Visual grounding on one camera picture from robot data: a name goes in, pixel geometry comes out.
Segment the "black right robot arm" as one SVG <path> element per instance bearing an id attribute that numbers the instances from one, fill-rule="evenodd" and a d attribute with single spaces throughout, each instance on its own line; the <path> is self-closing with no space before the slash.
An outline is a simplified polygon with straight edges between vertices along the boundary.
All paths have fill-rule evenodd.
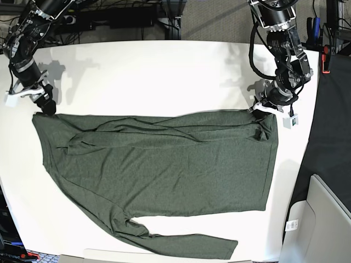
<path id="1" fill-rule="evenodd" d="M 7 106 L 15 106 L 18 98 L 28 96 L 45 115 L 56 113 L 53 86 L 45 82 L 46 70 L 41 71 L 33 57 L 75 1 L 29 1 L 2 45 L 8 58 L 11 83 L 5 94 Z"/>

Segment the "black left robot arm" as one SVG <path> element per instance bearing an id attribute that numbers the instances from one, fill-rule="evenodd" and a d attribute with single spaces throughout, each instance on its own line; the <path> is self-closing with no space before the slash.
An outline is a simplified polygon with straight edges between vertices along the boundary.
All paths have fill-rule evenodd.
<path id="1" fill-rule="evenodd" d="M 254 105 L 250 112 L 280 115 L 285 106 L 292 107 L 304 86 L 311 80 L 313 70 L 304 52 L 298 30 L 292 21 L 296 18 L 296 1 L 248 1 L 253 27 L 250 35 L 249 63 L 262 81 L 256 88 Z M 267 33 L 264 46 L 274 57 L 273 76 L 261 72 L 254 64 L 254 40 L 259 28 Z"/>

